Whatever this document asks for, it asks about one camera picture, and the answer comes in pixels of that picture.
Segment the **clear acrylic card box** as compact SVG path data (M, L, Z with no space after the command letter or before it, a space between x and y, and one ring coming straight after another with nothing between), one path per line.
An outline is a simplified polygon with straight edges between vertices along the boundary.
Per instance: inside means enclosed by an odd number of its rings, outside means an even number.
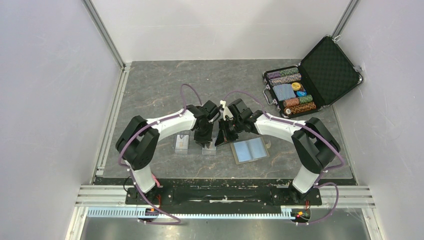
M216 150L217 150L217 147L215 146L216 139L217 139L216 137L213 137L211 142L205 144L202 147L202 153L201 153L202 155L204 155L204 156L215 156L216 155Z
M175 153L186 155L189 152L190 136L188 134L177 134L175 139Z

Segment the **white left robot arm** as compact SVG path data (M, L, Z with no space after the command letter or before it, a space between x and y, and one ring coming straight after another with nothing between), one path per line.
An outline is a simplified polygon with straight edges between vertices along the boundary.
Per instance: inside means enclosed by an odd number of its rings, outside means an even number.
M118 163L128 168L140 200L151 204L157 198L150 162L158 142L180 132L193 131L194 141L202 147L209 147L213 142L214 121L219 115L218 106L209 100L203 105L188 105L160 118L144 119L137 115L130 120L115 148L119 153Z

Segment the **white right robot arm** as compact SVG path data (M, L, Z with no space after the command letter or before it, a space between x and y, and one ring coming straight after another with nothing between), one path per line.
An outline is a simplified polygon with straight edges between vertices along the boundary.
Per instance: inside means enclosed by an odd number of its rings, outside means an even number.
M316 117L307 121L288 120L262 110L252 111L240 98L230 104L221 100L219 108L223 117L218 122L216 146L236 141L242 132L272 136L294 145L302 164L288 191L289 199L295 204L309 198L309 191L334 158L343 159L340 145Z

